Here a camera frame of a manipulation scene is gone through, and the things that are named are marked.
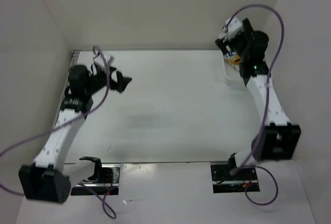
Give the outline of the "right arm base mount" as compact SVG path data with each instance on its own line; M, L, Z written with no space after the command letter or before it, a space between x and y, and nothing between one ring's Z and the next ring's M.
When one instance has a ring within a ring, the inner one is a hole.
M259 192L259 182L254 168L244 169L234 176L230 175L227 163L211 163L213 193Z

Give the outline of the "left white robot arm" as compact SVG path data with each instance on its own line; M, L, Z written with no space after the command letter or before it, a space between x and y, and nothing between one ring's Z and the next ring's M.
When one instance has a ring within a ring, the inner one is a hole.
M60 112L45 146L31 165L22 165L19 179L24 195L29 200L64 203L74 186L84 180L95 183L102 179L103 169L100 158L83 156L72 172L63 172L69 149L79 129L91 113L92 96L105 86L122 93L132 81L117 68L109 66L109 73L116 73L116 80L107 76L100 65L95 64L96 73L90 73L85 65L75 65L68 74Z

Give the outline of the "white teal yellow patterned shorts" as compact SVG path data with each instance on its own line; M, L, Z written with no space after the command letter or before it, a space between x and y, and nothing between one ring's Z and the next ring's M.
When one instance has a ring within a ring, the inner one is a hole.
M233 69L236 71L239 71L239 66L240 66L240 57L238 56L237 53L229 51L223 56L224 61L230 65Z

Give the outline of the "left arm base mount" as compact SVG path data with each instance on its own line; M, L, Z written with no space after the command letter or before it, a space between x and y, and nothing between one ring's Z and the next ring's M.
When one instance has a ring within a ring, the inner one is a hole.
M84 179L81 184L92 189L99 196L104 194L107 196L118 195L120 170L120 164L104 163L98 178L90 176Z

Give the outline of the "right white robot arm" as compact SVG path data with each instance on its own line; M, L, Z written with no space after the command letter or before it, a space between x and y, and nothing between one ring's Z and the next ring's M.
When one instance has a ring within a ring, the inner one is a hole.
M248 166L266 161L291 160L301 135L299 124L285 114L276 95L270 67L265 62L268 35L255 31L249 20L227 20L215 43L225 62L238 66L244 87L251 93L261 127L250 150L233 153L227 166L228 176L240 178Z

